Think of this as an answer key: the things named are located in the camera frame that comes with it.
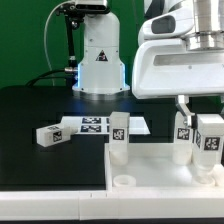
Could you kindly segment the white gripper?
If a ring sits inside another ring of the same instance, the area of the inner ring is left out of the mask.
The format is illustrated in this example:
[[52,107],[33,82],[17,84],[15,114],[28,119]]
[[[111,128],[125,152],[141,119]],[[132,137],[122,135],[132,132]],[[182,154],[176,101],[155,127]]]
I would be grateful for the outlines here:
[[191,127],[188,96],[224,94],[224,50],[187,51],[179,38],[147,41],[135,55],[132,92],[138,99],[177,96],[176,107]]

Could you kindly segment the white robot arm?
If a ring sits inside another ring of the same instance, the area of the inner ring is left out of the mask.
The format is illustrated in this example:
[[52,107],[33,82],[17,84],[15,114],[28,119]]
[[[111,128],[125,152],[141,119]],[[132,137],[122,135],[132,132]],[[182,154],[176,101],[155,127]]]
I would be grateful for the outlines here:
[[171,98],[192,125],[193,96],[224,95],[224,0],[144,0],[159,16],[138,34],[132,85],[119,58],[119,21],[106,0],[77,0],[84,13],[84,57],[73,89],[93,98],[130,89],[138,99]]

